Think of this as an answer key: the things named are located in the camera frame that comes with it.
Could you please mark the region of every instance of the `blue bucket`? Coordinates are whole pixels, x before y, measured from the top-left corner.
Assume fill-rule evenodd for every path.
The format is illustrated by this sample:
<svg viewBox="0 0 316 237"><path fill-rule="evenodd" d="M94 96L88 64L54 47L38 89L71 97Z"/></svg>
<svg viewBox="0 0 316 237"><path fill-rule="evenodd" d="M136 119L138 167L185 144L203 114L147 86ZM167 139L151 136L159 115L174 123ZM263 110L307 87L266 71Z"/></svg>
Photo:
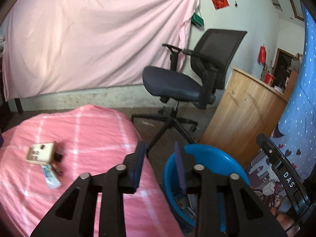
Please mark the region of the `blue bucket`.
<svg viewBox="0 0 316 237"><path fill-rule="evenodd" d="M184 150L195 157L197 164L204 165L216 174L228 176L231 173L237 173L245 183L250 186L249 179L243 168L236 160L222 150L204 144L189 144L184 147ZM170 209L180 224L180 227L185 232L191 232L195 222L183 213L173 198L173 193L180 190L174 153L169 157L163 171L163 188ZM225 222L221 222L221 230L224 229Z"/></svg>

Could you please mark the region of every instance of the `floor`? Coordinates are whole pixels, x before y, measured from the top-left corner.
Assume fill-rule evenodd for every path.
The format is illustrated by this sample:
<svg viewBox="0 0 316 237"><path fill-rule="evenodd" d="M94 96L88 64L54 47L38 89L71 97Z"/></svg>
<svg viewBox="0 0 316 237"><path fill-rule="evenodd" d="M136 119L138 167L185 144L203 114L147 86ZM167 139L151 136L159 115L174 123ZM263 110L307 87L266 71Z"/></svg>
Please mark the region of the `floor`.
<svg viewBox="0 0 316 237"><path fill-rule="evenodd" d="M130 117L131 114L138 113L157 113L159 109L160 108L116 108L116 110L123 112L128 117ZM213 117L215 109L216 108L210 107L203 111L194 107L184 107L179 108L178 116L193 119L199 123L197 130L194 133L191 133L193 138L198 141L207 128L211 118ZM64 111L67 110L25 111L21 115L15 113L10 120L6 130L20 124L23 120L29 119L41 113L54 113ZM145 143L149 143L150 140L159 131L160 127L163 125L163 123L161 122L145 119L135 119L134 123L136 129L142 136ZM184 128L190 133L190 126L184 125ZM169 129L149 153L149 160L154 169L154 173L158 183L162 183L162 172L166 161L173 153L173 147L176 141L182 142L183 144L186 143L185 139L175 129Z"/></svg>

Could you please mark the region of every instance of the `green object hanging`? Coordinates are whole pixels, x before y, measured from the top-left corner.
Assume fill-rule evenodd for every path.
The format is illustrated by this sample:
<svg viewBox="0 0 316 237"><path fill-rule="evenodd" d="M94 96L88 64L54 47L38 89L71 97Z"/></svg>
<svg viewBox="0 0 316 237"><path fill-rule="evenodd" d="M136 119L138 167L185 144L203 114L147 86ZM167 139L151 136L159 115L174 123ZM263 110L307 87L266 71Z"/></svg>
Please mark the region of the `green object hanging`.
<svg viewBox="0 0 316 237"><path fill-rule="evenodd" d="M197 15L196 13L193 14L192 18L191 18L191 22L196 25L196 26L203 26L204 25L204 20Z"/></svg>

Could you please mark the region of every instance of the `pink blanket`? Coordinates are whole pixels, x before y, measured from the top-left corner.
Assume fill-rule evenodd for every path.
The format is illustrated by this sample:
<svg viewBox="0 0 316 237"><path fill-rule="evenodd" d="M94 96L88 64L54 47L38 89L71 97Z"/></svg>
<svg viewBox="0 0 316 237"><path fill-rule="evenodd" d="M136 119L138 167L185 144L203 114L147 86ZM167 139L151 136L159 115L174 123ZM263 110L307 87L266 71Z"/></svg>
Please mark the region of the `pink blanket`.
<svg viewBox="0 0 316 237"><path fill-rule="evenodd" d="M187 46L199 0L18 0L4 52L7 100L142 83ZM179 68L184 57L179 59Z"/></svg>
<svg viewBox="0 0 316 237"><path fill-rule="evenodd" d="M140 139L124 114L92 105L66 113L38 115L5 132L3 137L5 143L0 149L3 209L0 214L7 224L15 225L12 231L18 230L23 236L30 236L80 173L96 175L122 163L127 154L134 152ZM54 140L57 150L64 154L61 163L64 175L58 177L62 186L50 190L41 167L28 163L25 156L30 145ZM147 159L137 193L124 195L124 214L128 237L183 236Z"/></svg>

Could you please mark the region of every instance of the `bed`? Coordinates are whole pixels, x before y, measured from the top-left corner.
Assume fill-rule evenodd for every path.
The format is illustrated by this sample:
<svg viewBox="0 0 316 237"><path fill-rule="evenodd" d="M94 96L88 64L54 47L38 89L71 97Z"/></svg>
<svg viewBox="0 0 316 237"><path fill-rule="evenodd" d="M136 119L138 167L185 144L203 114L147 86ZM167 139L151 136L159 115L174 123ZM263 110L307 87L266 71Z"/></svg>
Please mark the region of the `bed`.
<svg viewBox="0 0 316 237"><path fill-rule="evenodd" d="M54 114L40 114L3 133L0 149L0 216L14 236L30 236L41 218L82 172L104 173L134 152L141 138L122 113L86 105ZM39 165L25 155L34 143L56 141L63 154L58 177L62 186L50 190ZM100 208L100 199L96 215ZM126 234L183 236L145 158L135 195L124 195ZM98 221L94 236L98 236Z"/></svg>

